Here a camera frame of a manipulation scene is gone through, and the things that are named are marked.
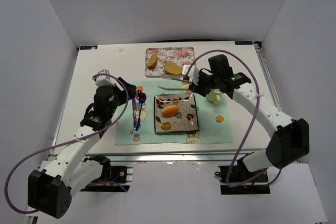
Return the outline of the metal tongs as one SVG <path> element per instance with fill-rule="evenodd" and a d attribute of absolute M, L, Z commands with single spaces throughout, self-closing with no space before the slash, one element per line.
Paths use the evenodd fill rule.
<path fill-rule="evenodd" d="M 162 77 L 157 87 L 165 91 L 187 91 L 192 82 L 178 77 Z"/>

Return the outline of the sliced bread piece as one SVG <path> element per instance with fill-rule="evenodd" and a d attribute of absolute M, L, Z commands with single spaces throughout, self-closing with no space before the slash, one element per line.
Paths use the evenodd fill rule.
<path fill-rule="evenodd" d="M 169 62 L 164 65 L 164 71 L 166 74 L 179 76 L 182 74 L 183 68 L 179 65 Z"/>

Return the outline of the orange glossy bread roll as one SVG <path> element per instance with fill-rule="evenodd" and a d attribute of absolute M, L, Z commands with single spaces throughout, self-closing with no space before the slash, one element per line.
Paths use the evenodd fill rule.
<path fill-rule="evenodd" d="M 165 118 L 171 118 L 175 116 L 179 112 L 179 108 L 177 105 L 169 105 L 162 109 L 162 116 Z"/>

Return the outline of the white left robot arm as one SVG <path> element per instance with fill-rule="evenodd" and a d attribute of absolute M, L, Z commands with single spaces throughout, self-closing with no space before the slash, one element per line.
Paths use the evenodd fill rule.
<path fill-rule="evenodd" d="M 93 103 L 89 104 L 72 143 L 41 171 L 28 177 L 28 205 L 54 218 L 61 218 L 75 195 L 90 182 L 107 179 L 110 160 L 102 155 L 86 157 L 107 129 L 116 123 L 113 115 L 119 106 L 126 107 L 136 96 L 136 86 L 116 78 L 116 83 L 94 77 L 97 85 Z"/>

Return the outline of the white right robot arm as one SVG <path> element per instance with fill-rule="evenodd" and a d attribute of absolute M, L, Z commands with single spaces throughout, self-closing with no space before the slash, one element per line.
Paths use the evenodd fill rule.
<path fill-rule="evenodd" d="M 211 91 L 219 90 L 252 115 L 237 153 L 240 153 L 256 121 L 270 137 L 266 148 L 242 158 L 233 158 L 225 183 L 229 187 L 236 187 L 253 181 L 270 167 L 282 170 L 308 155 L 310 128 L 306 120 L 292 118 L 263 97 L 253 73 L 248 76 L 242 72 L 234 73 L 228 62 L 229 54 L 228 51 L 218 50 L 217 56 L 210 57 L 209 73 L 197 69 L 196 63 L 193 62 L 183 76 L 191 82 L 189 90 L 192 92 L 205 97 Z"/>

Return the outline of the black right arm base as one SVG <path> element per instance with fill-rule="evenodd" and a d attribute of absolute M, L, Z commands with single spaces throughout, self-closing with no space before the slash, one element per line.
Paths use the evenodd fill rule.
<path fill-rule="evenodd" d="M 233 166 L 232 171 L 229 173 L 229 165 L 219 166 L 219 170 L 214 173 L 214 176 L 219 178 L 220 193 L 221 195 L 267 195 L 270 194 L 270 188 L 267 186 L 269 179 L 267 172 L 256 177 L 261 170 L 256 172 L 249 172 L 243 165 L 241 159 Z M 229 184 L 238 184 L 247 179 L 253 178 L 250 182 L 244 183 L 237 187 L 229 187 L 226 183 L 227 175 L 229 175 Z"/>

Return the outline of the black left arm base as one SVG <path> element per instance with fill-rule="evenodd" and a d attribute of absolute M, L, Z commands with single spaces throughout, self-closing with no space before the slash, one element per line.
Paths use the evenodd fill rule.
<path fill-rule="evenodd" d="M 82 192 L 126 193 L 130 188 L 130 167 L 111 165 L 111 160 L 103 155 L 84 158 L 84 163 L 94 161 L 102 167 L 100 177 L 90 182 Z"/>

